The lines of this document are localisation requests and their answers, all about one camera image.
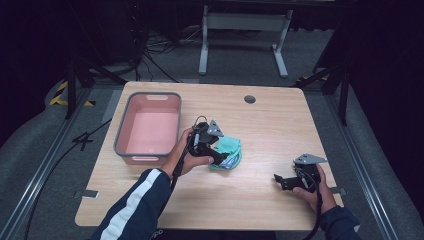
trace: wooden table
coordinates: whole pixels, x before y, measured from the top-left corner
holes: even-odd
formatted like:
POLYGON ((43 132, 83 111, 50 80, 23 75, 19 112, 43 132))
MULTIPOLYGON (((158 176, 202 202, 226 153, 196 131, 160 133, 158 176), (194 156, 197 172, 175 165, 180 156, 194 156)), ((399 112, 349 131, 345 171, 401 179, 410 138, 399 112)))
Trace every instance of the wooden table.
MULTIPOLYGON (((290 191, 282 191, 274 173, 294 177, 293 159, 303 153, 325 157, 304 94, 295 88, 129 82, 125 85, 87 189, 97 199, 82 199, 75 221, 98 226, 108 209, 155 166, 127 165, 113 149, 131 93, 176 92, 182 98, 180 134, 198 116, 215 119, 225 135, 238 138, 242 160, 231 171, 207 166, 179 178, 159 219, 160 228, 310 230, 315 214, 290 191), (244 97, 256 98, 253 104, 244 97)), ((327 183, 335 186, 328 164, 327 183)), ((342 205, 340 195, 336 201, 342 205)))

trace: gray floor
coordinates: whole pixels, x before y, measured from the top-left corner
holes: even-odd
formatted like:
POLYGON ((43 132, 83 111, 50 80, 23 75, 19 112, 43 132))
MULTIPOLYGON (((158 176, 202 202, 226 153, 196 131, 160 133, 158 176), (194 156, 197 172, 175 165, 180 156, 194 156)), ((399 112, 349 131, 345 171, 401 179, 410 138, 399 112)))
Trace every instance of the gray floor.
MULTIPOLYGON (((282 79, 278 74, 270 51, 273 40, 278 38, 270 33, 220 31, 211 34, 208 72, 205 76, 197 73, 200 38, 191 39, 191 44, 178 47, 172 52, 152 57, 164 71, 183 82, 286 87, 294 84, 299 77, 312 74, 311 71, 331 34, 331 31, 302 30, 288 33, 283 47, 283 57, 289 72, 287 79, 282 79)), ((170 81, 149 60, 144 61, 146 64, 139 67, 142 81, 170 81)), ((114 70, 120 67, 120 64, 116 64, 108 68, 114 70)), ((135 73, 130 72, 121 77, 134 81, 135 73)), ((359 234, 363 239, 374 240, 422 239, 424 229, 419 214, 390 168, 354 92, 350 90, 349 93, 348 126, 340 127, 339 120, 332 111, 332 104, 337 102, 338 95, 323 96, 316 91, 321 84, 317 82, 305 88, 305 96, 338 186, 347 191, 347 195, 343 196, 345 206, 361 221, 359 234), (385 213, 375 212, 371 206, 372 198, 364 191, 361 177, 355 170, 357 159, 352 154, 352 146, 346 142, 346 132, 352 138, 353 148, 358 152, 371 178, 378 200, 397 237, 385 237, 384 232, 387 230, 378 220, 385 213)), ((3 232, 1 239, 24 238, 28 212, 12 228, 10 226, 15 221, 8 221, 16 216, 16 207, 25 194, 25 189, 43 164, 46 154, 51 151, 61 128, 66 125, 68 131, 65 131, 62 143, 52 154, 52 158, 56 160, 73 145, 72 139, 102 125, 113 112, 110 110, 114 109, 114 102, 111 101, 116 97, 114 94, 122 89, 122 86, 108 79, 97 79, 96 85, 88 90, 88 97, 85 99, 96 101, 96 105, 81 107, 70 122, 64 121, 66 106, 48 105, 57 86, 46 96, 46 110, 17 130, 0 149, 0 227, 12 229, 9 237, 3 232)), ((79 89, 81 96, 85 96, 85 91, 79 89)), ((28 239, 81 240, 90 237, 94 227, 79 227, 74 222, 80 199, 73 196, 75 192, 84 189, 89 180, 107 127, 108 125, 90 137, 94 141, 88 143, 84 151, 81 151, 81 146, 77 146, 57 165, 36 205, 28 239)), ((303 239, 306 234, 307 232, 297 231, 277 232, 278 239, 303 239)), ((323 233, 318 232, 315 239, 324 239, 323 233)))

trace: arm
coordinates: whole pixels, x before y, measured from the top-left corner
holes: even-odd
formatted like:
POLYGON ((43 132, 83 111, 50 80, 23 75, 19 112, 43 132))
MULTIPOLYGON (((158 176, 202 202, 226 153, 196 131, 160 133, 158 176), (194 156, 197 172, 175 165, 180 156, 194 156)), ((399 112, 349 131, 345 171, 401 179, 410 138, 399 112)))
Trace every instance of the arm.
MULTIPOLYGON (((157 219, 171 195, 172 172, 193 130, 183 132, 180 140, 169 153, 161 169, 143 172, 139 180, 107 212, 91 239, 150 239, 157 227, 157 219)), ((193 167, 213 162, 209 156, 184 158, 182 174, 193 167)))
MULTIPOLYGON (((327 186, 324 170, 319 164, 317 169, 321 177, 319 190, 322 195, 321 228, 325 231, 325 238, 335 239, 360 239, 355 229, 359 227, 359 220, 347 208, 336 204, 333 193, 327 186)), ((293 188, 293 193, 309 203, 316 212, 317 195, 302 188, 293 188)))

